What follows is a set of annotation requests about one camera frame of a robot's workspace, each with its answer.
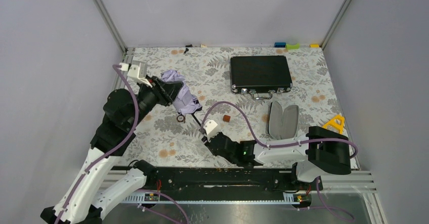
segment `robotic arm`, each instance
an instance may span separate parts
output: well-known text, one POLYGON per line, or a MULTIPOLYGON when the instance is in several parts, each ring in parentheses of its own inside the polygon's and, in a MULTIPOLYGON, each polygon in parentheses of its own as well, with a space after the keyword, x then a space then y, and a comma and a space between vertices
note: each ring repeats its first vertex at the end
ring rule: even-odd
MULTIPOLYGON (((156 76, 147 76, 145 65, 142 64, 131 65, 130 69, 128 69, 128 65, 124 64, 122 69, 127 70, 128 77, 137 81, 140 87, 136 95, 139 110, 138 123, 156 104, 163 106, 173 104, 184 86, 183 81, 164 82, 156 76)), ((244 191, 245 198, 248 195, 246 191, 253 187, 269 191, 289 191, 307 185, 319 185, 319 188, 322 189, 322 183, 316 182, 316 177, 322 174, 349 174, 351 172, 349 147, 345 143, 326 145, 314 143, 309 144, 308 147, 299 145, 288 148, 267 148, 256 144, 256 141, 234 142, 219 131, 216 122, 209 120, 204 125, 207 135, 204 144, 215 156, 222 156, 244 169, 234 168, 233 171, 228 169, 219 171, 218 168, 157 168, 141 160, 134 164, 133 169, 121 180, 98 193, 108 171, 118 163, 136 136, 132 133, 125 144, 94 164, 96 159, 118 146, 132 129, 135 120, 133 100, 129 91, 125 89, 118 89, 110 93, 103 110, 105 112, 103 122, 91 140, 91 147, 78 176, 61 201, 55 206, 45 208, 41 213, 40 216, 46 223, 101 223, 105 216, 124 198, 143 186, 154 187, 157 180, 162 180, 164 192, 173 194, 175 198, 182 200, 192 199, 192 195, 195 193, 199 193, 195 198, 200 198, 200 196, 218 198, 219 194, 214 192, 215 188, 210 189, 207 188, 208 186, 232 186, 231 188, 240 186, 239 190, 234 191, 244 191), (278 169, 249 169, 276 160, 284 160, 287 157, 307 160, 295 163, 292 173, 283 173, 285 171, 278 169)), ((309 133, 305 136, 269 143, 274 146, 320 138, 347 139, 332 131, 314 126, 310 127, 309 133)))

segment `blue block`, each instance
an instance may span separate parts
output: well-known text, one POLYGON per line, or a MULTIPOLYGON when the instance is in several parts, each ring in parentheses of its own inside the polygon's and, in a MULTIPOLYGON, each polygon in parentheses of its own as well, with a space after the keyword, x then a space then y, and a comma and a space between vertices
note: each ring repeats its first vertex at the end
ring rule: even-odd
POLYGON ((286 47, 285 42, 275 42, 274 43, 274 48, 285 48, 285 47, 286 47))

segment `gray wall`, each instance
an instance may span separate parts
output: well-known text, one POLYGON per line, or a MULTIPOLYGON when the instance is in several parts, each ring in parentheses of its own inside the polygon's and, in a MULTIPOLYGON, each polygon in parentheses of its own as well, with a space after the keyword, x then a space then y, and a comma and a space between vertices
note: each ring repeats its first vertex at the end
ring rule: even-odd
POLYGON ((121 52, 92 0, 0 4, 0 223, 41 223, 83 163, 121 52))
POLYGON ((325 56, 389 223, 427 223, 429 0, 353 0, 325 56))
POLYGON ((344 0, 103 0, 130 47, 320 43, 344 0))

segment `floral tablecloth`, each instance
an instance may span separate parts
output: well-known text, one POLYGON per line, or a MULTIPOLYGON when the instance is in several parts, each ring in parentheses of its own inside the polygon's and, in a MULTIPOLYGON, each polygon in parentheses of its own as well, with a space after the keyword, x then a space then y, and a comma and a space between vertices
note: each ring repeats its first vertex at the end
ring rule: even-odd
MULTIPOLYGON (((191 93, 195 94, 203 110, 195 115, 201 121, 206 110, 217 101, 238 105, 249 118, 256 136, 272 140, 267 133, 269 105, 278 101, 283 108, 296 104, 301 112, 298 135, 307 133, 311 125, 324 125, 340 114, 340 107, 332 86, 321 49, 301 48, 287 51, 279 48, 135 48, 133 63, 148 63, 148 74, 160 76, 169 69, 185 76, 191 93), (291 92, 274 94, 273 99, 255 101, 250 95, 236 95, 230 90, 229 58, 232 56, 284 55, 287 58, 293 87, 291 92)), ((133 90, 138 87, 132 81, 133 90)), ((201 142, 202 135, 192 116, 185 123, 176 120, 173 106, 155 108, 143 119, 135 131, 137 137, 128 146, 119 165, 134 159, 145 159, 157 166, 234 167, 222 157, 215 157, 201 142)), ((252 140, 240 113, 219 105, 209 119, 221 125, 222 132, 233 141, 252 140), (223 116, 231 116, 229 123, 223 116)), ((291 167, 295 161, 275 162, 264 167, 291 167)), ((357 168, 352 159, 352 168, 357 168)))

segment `purple cloth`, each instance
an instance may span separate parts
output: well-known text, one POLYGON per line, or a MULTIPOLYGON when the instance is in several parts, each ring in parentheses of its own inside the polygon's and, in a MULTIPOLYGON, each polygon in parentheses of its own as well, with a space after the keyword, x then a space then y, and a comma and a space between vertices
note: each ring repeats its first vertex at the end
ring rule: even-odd
POLYGON ((178 74, 176 70, 169 70, 161 73, 161 80, 163 82, 183 82, 183 87, 180 89, 180 92, 173 102, 173 106, 178 113, 182 115, 192 114, 202 107, 201 104, 197 103, 197 97, 192 95, 191 91, 189 91, 189 87, 186 86, 185 77, 178 74))

